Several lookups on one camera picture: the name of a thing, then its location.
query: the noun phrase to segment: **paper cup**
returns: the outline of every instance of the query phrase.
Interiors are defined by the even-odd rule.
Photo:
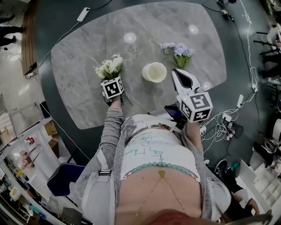
[[[153,62],[147,64],[141,71],[141,75],[144,79],[154,82],[160,83],[162,82],[167,75],[166,67],[160,62]]]

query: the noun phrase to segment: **gray marble tabletop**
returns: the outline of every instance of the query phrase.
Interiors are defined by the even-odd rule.
[[[136,35],[133,43],[125,40]],[[149,3],[124,8],[101,16],[75,30],[53,47],[52,66],[56,84],[68,113],[78,128],[104,124],[107,104],[102,97],[101,79],[93,66],[120,54],[125,88],[124,117],[147,113],[175,103],[171,71],[175,65],[159,43],[184,43],[195,50],[186,70],[200,84],[212,88],[226,80],[223,49],[216,28],[199,4],[184,2]],[[142,68],[160,62],[167,68],[161,83],[141,76]]]

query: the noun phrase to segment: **person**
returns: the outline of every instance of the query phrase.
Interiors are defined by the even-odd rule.
[[[240,187],[235,179],[235,174],[227,165],[227,160],[221,160],[214,169],[214,173],[226,185],[231,192],[231,203],[226,210],[228,218],[232,221],[252,216],[252,209],[255,215],[259,215],[259,207],[254,199],[250,199],[247,190]]]
[[[151,115],[123,122],[114,97],[101,142],[71,199],[95,225],[215,224],[231,203],[225,184],[205,165],[198,122]]]
[[[14,18],[14,15],[9,18],[0,18],[0,23],[10,21]],[[23,31],[22,27],[16,26],[0,26],[0,46],[9,45],[16,42],[16,36],[13,38],[5,38],[4,36],[9,33],[21,33]]]
[[[261,76],[263,78],[266,77],[275,77],[280,75],[280,70],[281,70],[281,54],[274,54],[274,55],[263,55],[263,63],[266,62],[275,62],[277,63],[276,66],[274,66],[273,68],[269,69],[269,70],[262,70],[261,68],[259,68],[259,73],[261,74]]]

